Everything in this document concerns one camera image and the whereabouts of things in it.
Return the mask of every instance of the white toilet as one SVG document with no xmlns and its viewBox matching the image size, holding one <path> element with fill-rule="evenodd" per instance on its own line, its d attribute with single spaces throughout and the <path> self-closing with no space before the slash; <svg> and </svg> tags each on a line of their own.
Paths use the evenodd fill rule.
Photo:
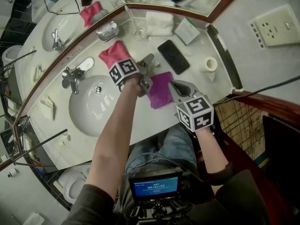
<svg viewBox="0 0 300 225">
<path fill-rule="evenodd" d="M 67 202 L 75 203 L 89 175 L 90 165 L 91 163 L 85 163 L 70 167 L 58 179 L 63 187 L 63 195 Z"/>
<path fill-rule="evenodd" d="M 8 63 L 15 60 L 18 57 L 21 49 L 22 49 L 22 46 L 15 45 L 15 46 L 9 47 L 7 50 L 5 50 L 4 53 L 2 54 L 3 65 L 5 66 Z M 10 73 L 10 70 L 4 74 L 5 78 L 8 78 L 9 73 Z"/>
</svg>

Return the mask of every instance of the purple cloth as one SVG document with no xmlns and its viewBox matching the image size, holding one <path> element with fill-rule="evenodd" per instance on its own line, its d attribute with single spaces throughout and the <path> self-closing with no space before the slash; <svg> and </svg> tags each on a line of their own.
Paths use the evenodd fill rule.
<svg viewBox="0 0 300 225">
<path fill-rule="evenodd" d="M 158 109 L 173 101 L 169 91 L 168 83 L 173 80 L 171 72 L 161 73 L 151 77 L 153 86 L 147 95 L 151 108 Z"/>
</svg>

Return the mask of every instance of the hand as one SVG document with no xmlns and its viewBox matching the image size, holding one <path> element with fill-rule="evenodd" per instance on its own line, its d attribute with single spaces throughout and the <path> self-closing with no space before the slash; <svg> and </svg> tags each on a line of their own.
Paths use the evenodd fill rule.
<svg viewBox="0 0 300 225">
<path fill-rule="evenodd" d="M 125 86 L 123 90 L 128 90 L 130 92 L 135 93 L 138 97 L 141 97 L 143 94 L 143 90 L 139 85 L 139 81 L 140 78 L 138 75 L 132 76 L 125 82 Z"/>
</svg>

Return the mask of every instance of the sink drain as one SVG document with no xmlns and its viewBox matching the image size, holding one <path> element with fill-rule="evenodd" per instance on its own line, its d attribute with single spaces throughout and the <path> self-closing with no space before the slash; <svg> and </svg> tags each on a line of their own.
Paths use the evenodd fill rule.
<svg viewBox="0 0 300 225">
<path fill-rule="evenodd" d="M 101 91 L 102 91 L 102 88 L 101 88 L 100 86 L 95 87 L 95 92 L 96 92 L 97 94 L 100 94 Z"/>
</svg>

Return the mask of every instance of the blue jeans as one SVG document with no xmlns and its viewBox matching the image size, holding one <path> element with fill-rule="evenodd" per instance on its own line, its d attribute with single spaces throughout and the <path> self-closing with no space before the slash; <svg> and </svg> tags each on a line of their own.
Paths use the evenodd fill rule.
<svg viewBox="0 0 300 225">
<path fill-rule="evenodd" d="M 170 160 L 186 160 L 197 167 L 194 147 L 188 135 L 188 131 L 185 128 L 181 127 L 179 124 L 169 128 L 169 131 L 164 140 L 163 147 L 160 150 L 158 150 L 157 145 L 151 143 L 149 139 L 138 142 L 133 148 L 126 163 L 126 173 L 130 173 L 134 168 L 152 159 L 161 158 L 158 155 L 140 156 L 148 152 L 163 155 Z"/>
</svg>

